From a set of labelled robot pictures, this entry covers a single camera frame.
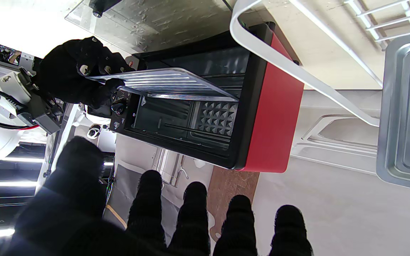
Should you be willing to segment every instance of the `finger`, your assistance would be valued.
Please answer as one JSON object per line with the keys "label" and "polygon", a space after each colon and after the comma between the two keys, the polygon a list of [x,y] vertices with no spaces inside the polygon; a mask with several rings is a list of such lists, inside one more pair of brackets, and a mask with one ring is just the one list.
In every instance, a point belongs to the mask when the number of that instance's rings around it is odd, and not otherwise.
{"label": "finger", "polygon": [[184,203],[178,213],[176,231],[169,245],[172,252],[210,254],[206,197],[207,191],[202,183],[195,181],[187,186]]}
{"label": "finger", "polygon": [[140,177],[137,195],[129,212],[126,231],[158,247],[165,247],[161,225],[161,175],[149,170]]}
{"label": "finger", "polygon": [[80,172],[97,180],[104,170],[104,154],[93,143],[76,136],[59,155],[57,169]]}
{"label": "finger", "polygon": [[101,50],[98,66],[101,75],[134,71],[133,68],[127,65],[119,52],[113,53],[107,47],[103,47]]}
{"label": "finger", "polygon": [[246,196],[234,196],[229,203],[213,255],[257,255],[254,214]]}
{"label": "finger", "polygon": [[275,235],[270,256],[311,256],[311,244],[306,238],[306,227],[301,211],[290,205],[276,212]]}
{"label": "finger", "polygon": [[104,46],[94,36],[69,40],[63,44],[67,53],[76,61],[77,73],[89,76],[98,64]]}

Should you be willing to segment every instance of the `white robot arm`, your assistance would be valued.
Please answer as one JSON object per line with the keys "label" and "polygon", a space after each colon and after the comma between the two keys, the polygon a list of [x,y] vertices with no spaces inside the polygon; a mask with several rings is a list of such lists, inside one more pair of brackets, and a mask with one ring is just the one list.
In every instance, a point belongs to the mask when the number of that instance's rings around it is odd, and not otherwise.
{"label": "white robot arm", "polygon": [[36,91],[23,68],[0,78],[0,160],[15,149],[24,130],[41,127],[52,134],[60,129],[61,107]]}

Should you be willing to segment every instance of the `wire rack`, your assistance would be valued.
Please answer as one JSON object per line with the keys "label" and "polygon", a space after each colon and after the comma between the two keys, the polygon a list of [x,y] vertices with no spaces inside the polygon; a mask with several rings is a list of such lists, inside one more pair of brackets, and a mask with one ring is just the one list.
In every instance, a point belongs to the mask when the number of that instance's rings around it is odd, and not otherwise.
{"label": "wire rack", "polygon": [[[352,10],[355,12],[355,15],[361,19],[363,24],[365,25],[366,31],[371,34],[371,36],[374,39],[374,42],[380,45],[382,50],[385,50],[387,48],[387,44],[389,40],[395,39],[397,37],[401,36],[408,36],[410,35],[410,32],[407,33],[402,33],[402,34],[396,34],[394,36],[382,36],[381,33],[384,32],[384,29],[387,26],[397,24],[397,23],[402,23],[408,21],[410,24],[410,5],[409,5],[410,0],[399,0],[395,1],[393,3],[387,4],[387,5],[382,5],[380,7],[374,8],[372,10],[364,10],[362,7],[362,4],[360,0],[345,0],[344,3],[348,4]],[[399,18],[399,19],[392,19],[389,21],[386,21],[384,23],[380,24],[374,24],[372,20],[374,21],[374,16],[372,16],[373,13],[376,13],[381,10],[385,10],[387,8],[399,8],[400,11],[403,11],[405,17]]]}

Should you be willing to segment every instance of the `black cable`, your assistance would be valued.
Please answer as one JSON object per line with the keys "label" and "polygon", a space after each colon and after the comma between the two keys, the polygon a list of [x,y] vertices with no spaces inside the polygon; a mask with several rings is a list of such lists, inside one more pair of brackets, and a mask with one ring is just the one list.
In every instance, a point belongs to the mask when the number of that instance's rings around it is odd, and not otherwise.
{"label": "black cable", "polygon": [[20,103],[14,97],[10,96],[9,94],[6,94],[5,92],[0,91],[0,96],[8,100],[14,107],[16,107],[17,110],[27,108],[26,105]]}
{"label": "black cable", "polygon": [[224,2],[224,4],[227,6],[227,8],[229,8],[229,10],[231,10],[231,12],[233,12],[233,8],[231,5],[229,5],[229,3],[226,0],[222,0]]}
{"label": "black cable", "polygon": [[[229,10],[231,10],[231,12],[233,12],[233,8],[231,5],[229,5],[229,3],[226,0],[222,0],[224,2],[224,4],[226,5],[227,8],[229,8]],[[237,19],[238,22],[240,23],[240,25],[244,28],[246,28],[246,24],[240,20],[240,18]]]}
{"label": "black cable", "polygon": [[8,129],[8,130],[21,130],[21,129],[26,129],[29,127],[30,126],[16,126],[16,125],[10,125],[6,123],[0,123],[0,128]]}
{"label": "black cable", "polygon": [[[20,103],[14,97],[10,96],[9,94],[6,94],[5,92],[0,91],[0,96],[4,97],[8,102],[14,105],[17,110],[27,108],[24,104]],[[30,126],[16,126],[16,125],[10,125],[6,123],[0,123],[0,128],[4,128],[8,130],[20,130],[20,129],[26,129],[29,127]]]}

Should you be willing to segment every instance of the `red side panel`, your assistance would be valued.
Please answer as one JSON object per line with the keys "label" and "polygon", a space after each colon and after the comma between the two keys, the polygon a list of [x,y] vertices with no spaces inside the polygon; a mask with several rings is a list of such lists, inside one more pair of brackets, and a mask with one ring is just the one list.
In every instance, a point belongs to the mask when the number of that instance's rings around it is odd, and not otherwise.
{"label": "red side panel", "polygon": [[[274,34],[271,46],[289,57]],[[286,171],[302,95],[302,82],[267,63],[246,166],[242,170]]]}

